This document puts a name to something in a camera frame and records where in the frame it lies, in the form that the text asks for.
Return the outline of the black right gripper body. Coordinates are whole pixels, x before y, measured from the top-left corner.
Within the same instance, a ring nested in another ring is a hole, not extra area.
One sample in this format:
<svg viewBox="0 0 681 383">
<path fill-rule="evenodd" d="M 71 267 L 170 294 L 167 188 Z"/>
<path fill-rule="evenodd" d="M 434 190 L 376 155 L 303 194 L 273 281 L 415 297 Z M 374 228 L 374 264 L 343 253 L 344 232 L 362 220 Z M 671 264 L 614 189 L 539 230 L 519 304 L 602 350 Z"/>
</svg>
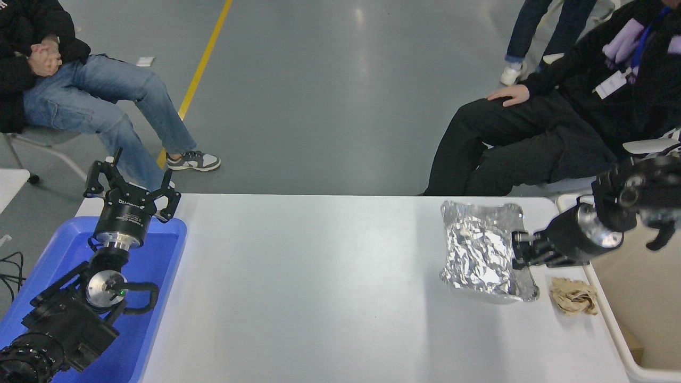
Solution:
<svg viewBox="0 0 681 383">
<path fill-rule="evenodd" d="M 574 206 L 560 213 L 545 230 L 535 233 L 535 265 L 581 266 L 600 255 L 600 247 L 577 223 L 579 209 Z"/>
</svg>

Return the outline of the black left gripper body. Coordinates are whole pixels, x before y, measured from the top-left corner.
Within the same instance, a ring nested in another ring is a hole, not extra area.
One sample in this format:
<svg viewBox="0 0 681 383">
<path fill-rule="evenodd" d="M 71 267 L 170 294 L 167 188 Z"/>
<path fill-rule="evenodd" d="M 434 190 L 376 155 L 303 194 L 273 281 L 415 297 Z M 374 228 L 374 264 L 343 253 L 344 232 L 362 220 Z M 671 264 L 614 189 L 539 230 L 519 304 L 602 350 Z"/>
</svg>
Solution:
<svg viewBox="0 0 681 383">
<path fill-rule="evenodd" d="M 104 198 L 104 208 L 95 227 L 100 243 L 128 237 L 129 243 L 144 243 L 156 205 L 148 189 L 138 185 L 111 187 Z"/>
</svg>

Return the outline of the person's left hand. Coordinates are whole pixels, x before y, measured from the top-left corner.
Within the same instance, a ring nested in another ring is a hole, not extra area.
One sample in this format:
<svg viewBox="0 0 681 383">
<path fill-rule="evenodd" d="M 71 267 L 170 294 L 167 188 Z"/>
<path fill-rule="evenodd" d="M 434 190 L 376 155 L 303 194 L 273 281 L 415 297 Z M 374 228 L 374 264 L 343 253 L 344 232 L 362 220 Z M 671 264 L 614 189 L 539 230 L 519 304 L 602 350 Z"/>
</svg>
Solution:
<svg viewBox="0 0 681 383">
<path fill-rule="evenodd" d="M 41 42 L 32 44 L 31 50 L 33 53 L 47 53 L 49 58 L 61 60 L 61 53 L 59 51 L 60 38 L 55 34 L 48 34 Z"/>
</svg>

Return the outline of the person's right hand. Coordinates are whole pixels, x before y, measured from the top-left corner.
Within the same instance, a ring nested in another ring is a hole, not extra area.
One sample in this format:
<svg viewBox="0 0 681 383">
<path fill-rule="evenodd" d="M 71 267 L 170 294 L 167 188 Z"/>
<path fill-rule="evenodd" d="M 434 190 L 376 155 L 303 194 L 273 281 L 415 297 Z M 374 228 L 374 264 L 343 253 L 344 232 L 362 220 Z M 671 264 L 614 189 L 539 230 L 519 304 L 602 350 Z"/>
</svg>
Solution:
<svg viewBox="0 0 681 383">
<path fill-rule="evenodd" d="M 48 51 L 32 52 L 27 58 L 31 72 L 35 76 L 52 76 L 57 73 L 62 65 L 61 54 Z"/>
<path fill-rule="evenodd" d="M 515 84 L 506 86 L 501 89 L 494 90 L 487 95 L 487 101 L 494 101 L 502 99 L 502 107 L 509 107 L 527 102 L 530 99 L 529 89 L 523 84 Z"/>
</svg>

